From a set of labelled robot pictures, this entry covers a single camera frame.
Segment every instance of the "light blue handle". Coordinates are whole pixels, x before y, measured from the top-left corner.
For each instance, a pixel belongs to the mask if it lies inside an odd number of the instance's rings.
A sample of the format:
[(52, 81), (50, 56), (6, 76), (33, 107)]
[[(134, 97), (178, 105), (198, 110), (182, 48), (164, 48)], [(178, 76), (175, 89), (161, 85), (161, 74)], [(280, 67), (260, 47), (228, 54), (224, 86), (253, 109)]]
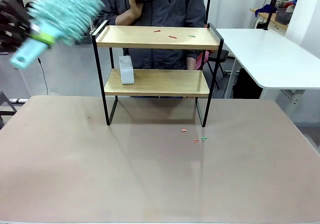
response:
[(43, 42), (28, 38), (10, 59), (11, 64), (18, 69), (26, 69), (49, 46)]

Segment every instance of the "dark jacket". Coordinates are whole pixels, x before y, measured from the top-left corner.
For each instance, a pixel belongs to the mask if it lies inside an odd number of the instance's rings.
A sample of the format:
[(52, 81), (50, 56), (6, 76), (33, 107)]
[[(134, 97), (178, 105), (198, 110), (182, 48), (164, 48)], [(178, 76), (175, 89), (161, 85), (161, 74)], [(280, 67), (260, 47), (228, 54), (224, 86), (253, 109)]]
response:
[[(110, 25), (115, 25), (116, 17), (130, 9), (129, 0), (103, 0), (103, 3), (105, 8), (99, 23), (108, 20)], [(205, 19), (204, 0), (154, 0), (143, 5), (141, 17), (132, 25), (203, 28)], [(136, 69), (181, 70), (187, 67), (187, 57), (197, 59), (199, 54), (198, 51), (163, 49), (125, 49), (124, 53), (131, 56)]]

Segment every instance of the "bottom shelf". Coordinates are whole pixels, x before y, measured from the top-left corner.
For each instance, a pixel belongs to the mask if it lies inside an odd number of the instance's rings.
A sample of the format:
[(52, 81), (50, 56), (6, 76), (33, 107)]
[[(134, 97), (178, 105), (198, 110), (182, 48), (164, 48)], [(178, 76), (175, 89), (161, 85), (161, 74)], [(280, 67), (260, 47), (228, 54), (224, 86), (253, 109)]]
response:
[(209, 96), (209, 88), (201, 70), (135, 69), (134, 84), (123, 85), (120, 69), (112, 69), (104, 92), (107, 96)]

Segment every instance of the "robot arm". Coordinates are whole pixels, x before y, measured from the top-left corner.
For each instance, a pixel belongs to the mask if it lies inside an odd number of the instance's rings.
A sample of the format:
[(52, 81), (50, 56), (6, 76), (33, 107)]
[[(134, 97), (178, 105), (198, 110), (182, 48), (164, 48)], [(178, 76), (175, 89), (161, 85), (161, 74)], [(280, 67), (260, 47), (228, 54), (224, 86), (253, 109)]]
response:
[(16, 0), (0, 0), (0, 52), (14, 52), (31, 32), (27, 11)]

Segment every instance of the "wooden shelf board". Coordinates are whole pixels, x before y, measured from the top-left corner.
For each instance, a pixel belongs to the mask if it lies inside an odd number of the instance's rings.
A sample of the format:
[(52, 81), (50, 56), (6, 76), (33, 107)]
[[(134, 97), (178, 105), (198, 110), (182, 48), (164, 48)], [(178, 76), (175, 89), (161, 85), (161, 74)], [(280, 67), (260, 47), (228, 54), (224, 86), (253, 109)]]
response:
[(108, 25), (97, 38), (98, 47), (108, 48), (217, 50), (219, 44), (208, 28), (192, 27)]
[[(251, 8), (250, 11), (255, 13), (257, 10), (257, 8)], [(259, 15), (264, 18), (264, 19), (268, 19), (269, 17), (269, 13), (266, 13), (266, 12), (260, 12)], [(271, 17), (271, 20), (270, 20), (271, 23), (275, 24), (277, 27), (279, 28), (282, 28), (284, 30), (287, 30), (288, 29), (288, 25), (283, 25), (281, 24), (280, 22), (277, 22), (276, 21), (276, 13), (273, 13), (272, 14), (272, 17)]]
[(112, 69), (104, 92), (107, 96), (207, 98), (209, 88), (201, 70), (135, 69), (134, 84), (123, 85), (120, 69)]

